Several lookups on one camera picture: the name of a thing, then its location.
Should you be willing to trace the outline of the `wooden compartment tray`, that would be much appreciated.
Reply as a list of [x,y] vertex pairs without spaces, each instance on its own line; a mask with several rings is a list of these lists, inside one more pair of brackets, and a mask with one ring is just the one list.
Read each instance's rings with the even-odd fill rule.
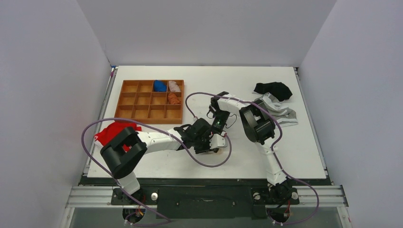
[[175,80],[181,92],[175,93],[181,104],[168,104],[166,92],[154,92],[155,80],[124,80],[115,109],[115,118],[133,119],[144,124],[181,124],[183,116],[184,81]]

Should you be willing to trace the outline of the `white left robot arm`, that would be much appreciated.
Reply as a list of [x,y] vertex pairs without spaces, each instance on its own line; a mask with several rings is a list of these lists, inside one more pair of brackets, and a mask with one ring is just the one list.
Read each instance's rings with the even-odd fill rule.
[[126,127],[100,150],[112,177],[124,189],[123,198],[129,204],[141,200],[142,191],[134,169],[142,157],[159,151],[180,151],[191,147],[198,152],[210,148],[211,125],[204,119],[162,132],[137,132]]

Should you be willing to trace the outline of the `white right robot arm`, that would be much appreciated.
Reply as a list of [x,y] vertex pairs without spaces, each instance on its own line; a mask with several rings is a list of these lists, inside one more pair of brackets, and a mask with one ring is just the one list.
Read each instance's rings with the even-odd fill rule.
[[231,114],[240,118],[243,131],[249,141],[255,143],[266,170],[266,179],[273,185],[268,190],[269,199],[280,203],[287,197],[287,190],[282,184],[287,176],[283,173],[275,155],[274,143],[276,124],[269,116],[264,101],[259,98],[253,102],[242,102],[227,92],[221,92],[211,98],[209,107],[213,113],[211,132],[222,134],[227,119]]

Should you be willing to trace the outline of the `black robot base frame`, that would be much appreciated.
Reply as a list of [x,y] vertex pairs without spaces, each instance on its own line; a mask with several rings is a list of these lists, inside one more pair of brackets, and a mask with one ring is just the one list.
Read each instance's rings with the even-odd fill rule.
[[276,187],[264,179],[141,178],[139,183],[139,191],[128,197],[110,178],[83,177],[67,204],[121,208],[125,214],[149,206],[170,219],[287,219],[290,206],[326,206],[336,193],[328,178],[287,180]]

